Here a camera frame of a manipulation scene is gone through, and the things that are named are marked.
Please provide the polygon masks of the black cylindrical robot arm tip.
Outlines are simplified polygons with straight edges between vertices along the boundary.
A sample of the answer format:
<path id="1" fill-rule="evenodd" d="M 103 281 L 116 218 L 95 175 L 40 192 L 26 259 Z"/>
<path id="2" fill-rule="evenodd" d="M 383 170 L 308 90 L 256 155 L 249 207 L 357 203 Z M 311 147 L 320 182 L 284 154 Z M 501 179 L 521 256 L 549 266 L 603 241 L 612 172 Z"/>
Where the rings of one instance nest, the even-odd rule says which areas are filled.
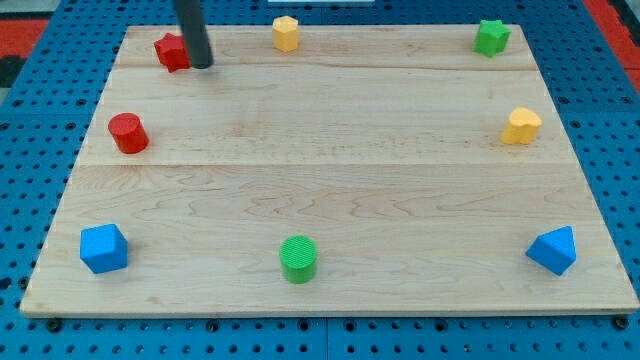
<path id="1" fill-rule="evenodd" d="M 214 56 L 201 1 L 174 0 L 174 7 L 191 66 L 196 69 L 210 68 L 214 64 Z"/>

